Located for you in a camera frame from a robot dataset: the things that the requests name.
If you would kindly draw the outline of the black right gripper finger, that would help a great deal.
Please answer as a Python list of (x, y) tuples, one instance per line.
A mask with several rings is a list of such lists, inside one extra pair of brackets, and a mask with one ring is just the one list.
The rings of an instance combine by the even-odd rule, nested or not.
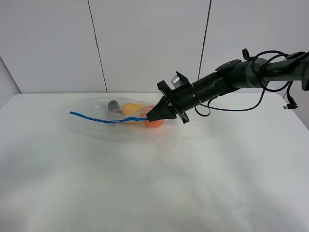
[(162, 97), (158, 104), (151, 110), (152, 114), (165, 114), (169, 112), (169, 100), (167, 97)]

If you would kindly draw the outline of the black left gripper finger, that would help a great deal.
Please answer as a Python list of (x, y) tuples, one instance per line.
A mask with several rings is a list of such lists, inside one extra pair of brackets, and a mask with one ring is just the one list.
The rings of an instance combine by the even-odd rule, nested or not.
[(153, 121), (165, 120), (165, 119), (175, 119), (176, 115), (173, 112), (171, 112), (169, 109), (153, 108), (146, 114), (146, 117), (148, 121), (153, 122)]

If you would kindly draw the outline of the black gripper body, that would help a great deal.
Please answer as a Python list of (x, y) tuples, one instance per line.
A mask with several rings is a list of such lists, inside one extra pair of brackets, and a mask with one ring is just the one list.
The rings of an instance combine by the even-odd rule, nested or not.
[(179, 117), (185, 124), (189, 122), (189, 117), (186, 114), (186, 111), (197, 106), (199, 99), (189, 80), (180, 72), (176, 72), (176, 75), (181, 78), (183, 82), (182, 86), (171, 89), (165, 81), (161, 81), (157, 84), (157, 87), (163, 94), (163, 97), (168, 98), (169, 110), (173, 112), (176, 117)]

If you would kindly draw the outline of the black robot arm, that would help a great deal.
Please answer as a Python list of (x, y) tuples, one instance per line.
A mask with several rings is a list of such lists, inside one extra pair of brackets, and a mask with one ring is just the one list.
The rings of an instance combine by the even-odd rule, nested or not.
[[(270, 92), (267, 86), (272, 81), (284, 81), (285, 85), (276, 89), (276, 92), (286, 90), (289, 103), (285, 109), (296, 109), (297, 104), (290, 95), (290, 89), (294, 81), (301, 81), (302, 90), (309, 89), (309, 54), (297, 52), (286, 54), (281, 51), (265, 51), (254, 57), (249, 55), (247, 49), (243, 49), (244, 61), (239, 59), (229, 61), (215, 72), (190, 83), (189, 80), (177, 72), (172, 79), (174, 89), (171, 89), (165, 81), (157, 84), (163, 97), (159, 103), (147, 113), (149, 121), (162, 119), (175, 119), (179, 117), (183, 123), (189, 122), (186, 111), (211, 102), (213, 99), (232, 93), (241, 88), (262, 88), (264, 92)], [(261, 55), (273, 53), (268, 60)]]

